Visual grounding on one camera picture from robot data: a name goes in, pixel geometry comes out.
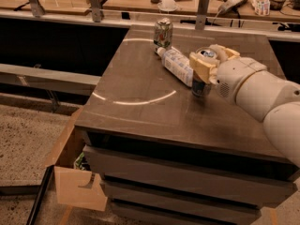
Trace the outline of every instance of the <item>speckled floor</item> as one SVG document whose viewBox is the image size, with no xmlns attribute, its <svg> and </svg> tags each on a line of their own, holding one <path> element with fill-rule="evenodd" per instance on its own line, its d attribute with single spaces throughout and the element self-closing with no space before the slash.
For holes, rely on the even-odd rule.
<svg viewBox="0 0 300 225">
<path fill-rule="evenodd" d="M 62 104 L 52 113 L 45 99 L 0 94 L 0 186 L 39 185 L 45 157 L 69 116 L 80 106 Z M 35 196 L 0 197 L 0 225 L 26 224 Z M 276 209 L 264 207 L 252 225 L 300 224 L 300 192 Z M 150 225 L 106 212 L 70 207 L 56 201 L 53 179 L 37 216 L 37 225 Z"/>
</svg>

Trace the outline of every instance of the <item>concrete floor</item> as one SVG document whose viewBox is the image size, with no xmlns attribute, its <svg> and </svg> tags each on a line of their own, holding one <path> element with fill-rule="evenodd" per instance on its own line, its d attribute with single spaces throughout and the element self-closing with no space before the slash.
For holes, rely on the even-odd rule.
<svg viewBox="0 0 300 225">
<path fill-rule="evenodd" d="M 80 105 L 63 103 L 52 113 L 45 99 L 0 94 L 0 186 L 39 185 L 45 157 L 63 130 L 69 116 Z M 35 196 L 0 197 L 0 225 L 26 224 Z M 40 225 L 150 225 L 106 212 L 58 204 L 53 179 L 40 207 Z M 276 209 L 264 207 L 252 225 L 300 224 L 300 192 L 295 192 Z"/>
</svg>

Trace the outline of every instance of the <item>wooden workbench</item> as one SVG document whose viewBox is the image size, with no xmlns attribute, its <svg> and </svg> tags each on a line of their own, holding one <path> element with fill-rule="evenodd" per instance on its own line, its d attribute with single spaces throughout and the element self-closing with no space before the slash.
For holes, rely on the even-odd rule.
<svg viewBox="0 0 300 225">
<path fill-rule="evenodd" d="M 270 11 L 268 16 L 259 16 L 256 15 L 254 9 L 249 0 L 245 5 L 239 8 L 239 13 L 241 14 L 242 19 L 248 20 L 262 20 L 262 21 L 277 21 L 277 22 L 291 22 L 298 23 L 300 22 L 300 11 L 291 9 L 289 7 L 284 7 L 282 11 L 292 16 L 283 15 L 279 11 Z M 198 9 L 199 0 L 192 1 L 177 1 L 179 9 L 171 14 L 186 14 L 186 15 L 195 15 Z M 218 7 L 222 4 L 221 1 L 210 0 L 208 8 L 208 16 L 214 17 L 218 13 Z M 105 9 L 113 10 L 124 10 L 124 11 L 139 11 L 139 12 L 156 12 L 159 13 L 158 5 L 152 4 L 150 0 L 108 0 L 103 7 Z M 237 15 L 233 12 L 223 15 L 222 17 L 228 18 L 237 18 Z"/>
</svg>

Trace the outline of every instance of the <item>plastic bottle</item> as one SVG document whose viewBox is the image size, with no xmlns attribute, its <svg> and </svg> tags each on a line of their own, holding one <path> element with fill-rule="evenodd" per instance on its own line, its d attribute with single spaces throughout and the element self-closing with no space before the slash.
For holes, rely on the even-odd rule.
<svg viewBox="0 0 300 225">
<path fill-rule="evenodd" d="M 157 54 L 161 57 L 162 65 L 186 86 L 191 87 L 193 69 L 189 66 L 189 59 L 177 50 L 158 48 Z"/>
</svg>

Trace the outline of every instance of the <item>table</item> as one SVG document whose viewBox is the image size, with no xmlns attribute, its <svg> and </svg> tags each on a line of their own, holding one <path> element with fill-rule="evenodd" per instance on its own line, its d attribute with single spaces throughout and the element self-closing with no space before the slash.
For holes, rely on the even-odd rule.
<svg viewBox="0 0 300 225">
<path fill-rule="evenodd" d="M 170 14 L 195 15 L 198 9 L 199 0 L 178 1 L 177 4 L 179 6 L 179 9 L 177 9 L 174 12 L 170 12 Z M 218 13 L 218 7 L 221 4 L 222 4 L 221 1 L 210 0 L 207 16 L 215 17 L 216 14 Z M 108 0 L 106 3 L 104 3 L 103 7 L 105 9 L 113 9 L 113 10 L 159 13 L 158 5 L 152 4 L 150 0 Z M 279 11 L 274 11 L 274 10 L 270 11 L 269 16 L 256 15 L 250 2 L 247 2 L 238 10 L 239 13 L 241 14 L 241 18 L 247 20 L 274 21 L 274 22 L 277 21 L 277 22 L 291 22 L 291 23 L 300 22 L 300 17 L 295 17 L 295 15 L 300 16 L 300 11 L 291 9 L 289 7 L 284 7 L 282 9 L 282 12 L 291 14 L 291 16 L 283 15 Z M 222 15 L 220 17 L 237 19 L 237 15 L 233 12 Z"/>
<path fill-rule="evenodd" d="M 157 224 L 249 224 L 294 194 L 298 168 L 262 124 L 215 90 L 196 99 L 161 65 L 152 36 L 131 26 L 75 123 L 114 212 Z M 264 36 L 174 29 L 185 55 L 214 43 L 283 76 Z"/>
</svg>

